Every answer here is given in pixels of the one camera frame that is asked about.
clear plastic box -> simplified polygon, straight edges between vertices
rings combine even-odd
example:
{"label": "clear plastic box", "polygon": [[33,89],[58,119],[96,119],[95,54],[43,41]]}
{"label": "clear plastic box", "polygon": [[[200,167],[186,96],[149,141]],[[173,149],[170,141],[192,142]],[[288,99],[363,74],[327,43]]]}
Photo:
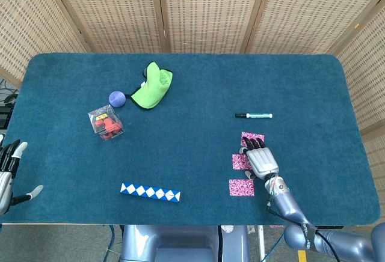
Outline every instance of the clear plastic box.
{"label": "clear plastic box", "polygon": [[109,140],[123,134],[122,121],[111,105],[106,105],[88,113],[94,132],[104,140]]}

green plush toy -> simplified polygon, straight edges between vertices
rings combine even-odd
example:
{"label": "green plush toy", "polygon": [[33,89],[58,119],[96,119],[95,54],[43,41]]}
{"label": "green plush toy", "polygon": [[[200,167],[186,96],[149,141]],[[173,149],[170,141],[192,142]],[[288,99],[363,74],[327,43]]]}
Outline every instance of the green plush toy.
{"label": "green plush toy", "polygon": [[173,74],[168,70],[159,69],[156,62],[151,62],[145,72],[146,83],[131,95],[131,99],[144,109],[152,109],[166,94]]}

blue table surface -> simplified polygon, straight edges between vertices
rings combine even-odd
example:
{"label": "blue table surface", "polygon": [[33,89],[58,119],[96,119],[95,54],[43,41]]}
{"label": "blue table surface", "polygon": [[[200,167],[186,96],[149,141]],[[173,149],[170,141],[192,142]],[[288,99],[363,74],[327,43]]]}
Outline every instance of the blue table surface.
{"label": "blue table surface", "polygon": [[[156,61],[174,73],[149,111],[130,100],[116,112],[125,133],[94,134],[88,112],[112,91],[131,93]],[[272,119],[235,118],[267,112]],[[282,224],[267,193],[229,195],[241,132],[267,146],[303,212],[315,225],[370,224],[377,193],[339,61],[330,55],[49,53],[29,63],[6,143],[29,146],[14,194],[43,184],[34,200],[0,222],[82,224]],[[122,182],[177,189],[179,203],[120,193]]]}

pink patterned card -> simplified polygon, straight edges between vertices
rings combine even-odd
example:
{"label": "pink patterned card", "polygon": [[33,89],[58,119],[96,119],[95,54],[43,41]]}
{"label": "pink patterned card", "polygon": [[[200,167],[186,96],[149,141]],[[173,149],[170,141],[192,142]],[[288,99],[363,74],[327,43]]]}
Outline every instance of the pink patterned card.
{"label": "pink patterned card", "polygon": [[233,169],[251,170],[251,165],[246,154],[233,154]]}
{"label": "pink patterned card", "polygon": [[230,196],[254,196],[254,183],[252,180],[229,180]]}
{"label": "pink patterned card", "polygon": [[246,137],[248,139],[260,138],[260,139],[263,140],[263,142],[265,142],[265,136],[264,135],[248,133],[248,132],[242,132],[242,136],[241,136],[241,146],[242,147],[246,147],[246,143],[245,143],[245,141],[243,141],[242,137]]}

marker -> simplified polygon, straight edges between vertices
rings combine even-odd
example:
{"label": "marker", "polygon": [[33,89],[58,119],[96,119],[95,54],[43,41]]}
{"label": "marker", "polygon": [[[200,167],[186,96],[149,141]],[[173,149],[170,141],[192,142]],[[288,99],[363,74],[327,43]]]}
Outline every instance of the marker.
{"label": "marker", "polygon": [[272,118],[273,114],[253,114],[253,113],[246,113],[246,114],[235,114],[235,118]]}

